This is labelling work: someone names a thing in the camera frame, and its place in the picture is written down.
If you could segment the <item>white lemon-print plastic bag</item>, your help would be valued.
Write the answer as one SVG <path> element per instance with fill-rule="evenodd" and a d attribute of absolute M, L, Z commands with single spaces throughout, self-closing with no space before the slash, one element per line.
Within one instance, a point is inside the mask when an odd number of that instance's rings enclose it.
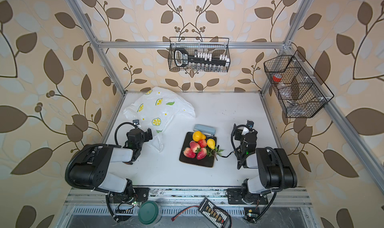
<path fill-rule="evenodd" d="M 175 92 L 154 87 L 139 97 L 134 103 L 126 107 L 123 114 L 129 121 L 139 120 L 141 128 L 150 128 L 153 139 L 149 146 L 162 152 L 162 134 L 171 123 L 175 115 L 195 118 L 194 107 Z"/>

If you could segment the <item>fake yellow lemon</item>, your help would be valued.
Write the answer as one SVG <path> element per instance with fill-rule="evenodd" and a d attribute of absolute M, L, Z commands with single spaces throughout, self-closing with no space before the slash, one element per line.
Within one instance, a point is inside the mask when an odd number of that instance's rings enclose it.
<path fill-rule="evenodd" d="M 211 150 L 215 150 L 216 149 L 216 142 L 214 139 L 208 139 L 207 140 L 207 146 L 211 149 Z"/>

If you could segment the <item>fake strawberry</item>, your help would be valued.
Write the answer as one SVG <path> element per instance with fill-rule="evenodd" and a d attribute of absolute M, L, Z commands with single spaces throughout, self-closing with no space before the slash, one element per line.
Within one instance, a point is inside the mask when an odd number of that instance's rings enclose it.
<path fill-rule="evenodd" d="M 205 139 L 202 139 L 198 141 L 198 144 L 201 148 L 205 148 L 207 146 L 207 141 Z"/>
<path fill-rule="evenodd" d="M 185 157 L 187 158 L 195 158 L 196 157 L 196 153 L 194 153 L 191 148 L 185 148 L 185 150 L 183 151 L 183 154 Z"/>
<path fill-rule="evenodd" d="M 197 149 L 197 159 L 202 160 L 207 155 L 207 149 L 206 148 L 198 148 Z"/>

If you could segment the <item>fake red apple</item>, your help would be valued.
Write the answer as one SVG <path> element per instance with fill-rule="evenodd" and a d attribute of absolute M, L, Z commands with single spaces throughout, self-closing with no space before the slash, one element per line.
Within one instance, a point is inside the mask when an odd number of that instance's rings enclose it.
<path fill-rule="evenodd" d="M 198 153 L 201 147 L 200 147 L 200 145 L 197 142 L 191 141 L 190 142 L 190 148 L 191 148 L 192 152 Z"/>

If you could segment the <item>fake yellow orange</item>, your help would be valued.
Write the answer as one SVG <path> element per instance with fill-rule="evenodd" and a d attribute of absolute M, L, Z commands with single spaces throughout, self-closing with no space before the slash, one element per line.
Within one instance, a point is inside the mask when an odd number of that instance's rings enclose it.
<path fill-rule="evenodd" d="M 204 135 L 202 132 L 200 131 L 195 131 L 193 133 L 193 140 L 195 142 L 199 142 L 200 140 L 205 140 L 206 139 L 206 135 Z"/>

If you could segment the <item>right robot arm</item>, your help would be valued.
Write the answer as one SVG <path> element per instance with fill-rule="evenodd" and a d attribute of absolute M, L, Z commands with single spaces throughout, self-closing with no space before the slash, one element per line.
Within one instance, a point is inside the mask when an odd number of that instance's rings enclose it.
<path fill-rule="evenodd" d="M 234 125 L 231 132 L 231 145 L 237 158 L 237 169 L 256 169 L 258 174 L 245 179 L 242 195 L 264 195 L 295 188 L 298 184 L 296 172 L 284 149 L 257 148 L 258 132 L 253 122 Z"/>

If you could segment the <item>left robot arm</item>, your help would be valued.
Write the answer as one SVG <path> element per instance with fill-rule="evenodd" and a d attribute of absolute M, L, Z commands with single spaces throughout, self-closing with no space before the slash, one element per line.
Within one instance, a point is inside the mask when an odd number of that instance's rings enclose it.
<path fill-rule="evenodd" d="M 95 190 L 133 197 L 132 181 L 109 172 L 111 163 L 132 165 L 141 154 L 144 143 L 153 139 L 150 128 L 142 130 L 139 121 L 124 122 L 117 126 L 114 133 L 115 144 L 85 145 L 70 160 L 65 171 L 65 180 L 73 188 Z M 126 133 L 123 145 L 118 143 L 118 131 L 124 126 L 133 128 Z"/>

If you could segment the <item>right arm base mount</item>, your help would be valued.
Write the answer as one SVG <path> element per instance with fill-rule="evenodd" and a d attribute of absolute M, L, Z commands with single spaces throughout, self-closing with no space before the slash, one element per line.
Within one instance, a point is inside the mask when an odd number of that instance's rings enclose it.
<path fill-rule="evenodd" d="M 240 188 L 229 188 L 226 196 L 230 205 L 267 205 L 269 203 L 266 196 L 252 194 Z"/>

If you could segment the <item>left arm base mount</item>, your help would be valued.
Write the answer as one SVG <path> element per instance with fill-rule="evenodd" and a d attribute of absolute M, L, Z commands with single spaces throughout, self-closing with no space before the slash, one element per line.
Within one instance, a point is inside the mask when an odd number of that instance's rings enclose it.
<path fill-rule="evenodd" d="M 143 203 L 149 198 L 150 188 L 147 187 L 133 187 L 128 188 L 123 193 L 111 193 L 106 196 L 106 200 L 112 204 L 122 204 L 133 202 Z"/>

